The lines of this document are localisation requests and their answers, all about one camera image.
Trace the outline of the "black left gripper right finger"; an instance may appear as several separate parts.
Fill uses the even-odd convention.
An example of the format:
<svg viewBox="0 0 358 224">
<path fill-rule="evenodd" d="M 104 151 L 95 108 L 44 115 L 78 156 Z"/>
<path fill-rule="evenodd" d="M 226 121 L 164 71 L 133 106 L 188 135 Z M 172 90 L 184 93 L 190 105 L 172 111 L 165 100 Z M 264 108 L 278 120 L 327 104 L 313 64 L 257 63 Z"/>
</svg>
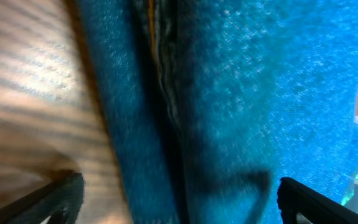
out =
<svg viewBox="0 0 358 224">
<path fill-rule="evenodd" d="M 315 224 L 358 224 L 358 214 L 290 177 L 283 177 L 277 191 L 284 224 L 297 224 L 298 215 Z"/>
</svg>

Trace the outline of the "blue denim cloth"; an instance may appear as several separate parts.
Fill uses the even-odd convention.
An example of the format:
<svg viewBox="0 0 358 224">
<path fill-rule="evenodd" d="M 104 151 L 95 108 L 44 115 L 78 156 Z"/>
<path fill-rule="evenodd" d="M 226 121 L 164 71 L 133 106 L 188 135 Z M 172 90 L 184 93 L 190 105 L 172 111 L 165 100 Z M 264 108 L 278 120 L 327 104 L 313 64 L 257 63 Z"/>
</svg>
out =
<svg viewBox="0 0 358 224">
<path fill-rule="evenodd" d="M 358 176 L 358 0 L 83 0 L 134 223 L 281 223 Z"/>
</svg>

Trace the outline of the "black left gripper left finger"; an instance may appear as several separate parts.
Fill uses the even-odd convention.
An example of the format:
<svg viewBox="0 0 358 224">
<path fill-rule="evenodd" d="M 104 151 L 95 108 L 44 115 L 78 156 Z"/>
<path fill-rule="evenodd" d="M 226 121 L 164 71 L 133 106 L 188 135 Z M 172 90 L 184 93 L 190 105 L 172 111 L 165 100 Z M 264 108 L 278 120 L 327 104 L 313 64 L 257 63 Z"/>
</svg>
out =
<svg viewBox="0 0 358 224">
<path fill-rule="evenodd" d="M 0 224 L 75 224 L 84 198 L 81 173 L 71 172 L 55 182 L 0 208 Z"/>
</svg>

